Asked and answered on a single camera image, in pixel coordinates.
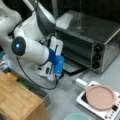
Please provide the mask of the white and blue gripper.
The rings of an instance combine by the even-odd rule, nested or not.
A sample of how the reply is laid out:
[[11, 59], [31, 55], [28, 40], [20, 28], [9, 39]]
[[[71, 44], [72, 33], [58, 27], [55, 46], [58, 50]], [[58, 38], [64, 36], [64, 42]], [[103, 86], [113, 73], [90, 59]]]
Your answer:
[[62, 75], [64, 66], [64, 58], [61, 55], [63, 42], [52, 36], [49, 45], [49, 57], [46, 63], [42, 66], [36, 66], [36, 73], [41, 77], [53, 81], [56, 77]]

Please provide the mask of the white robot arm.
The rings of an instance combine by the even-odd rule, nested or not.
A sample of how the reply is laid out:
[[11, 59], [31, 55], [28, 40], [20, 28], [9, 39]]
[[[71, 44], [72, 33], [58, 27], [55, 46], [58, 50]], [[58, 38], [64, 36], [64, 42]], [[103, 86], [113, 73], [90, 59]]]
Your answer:
[[31, 10], [25, 19], [0, 0], [0, 46], [6, 57], [35, 65], [40, 77], [53, 81], [62, 75], [63, 42], [54, 35], [56, 21], [38, 0], [22, 0]]

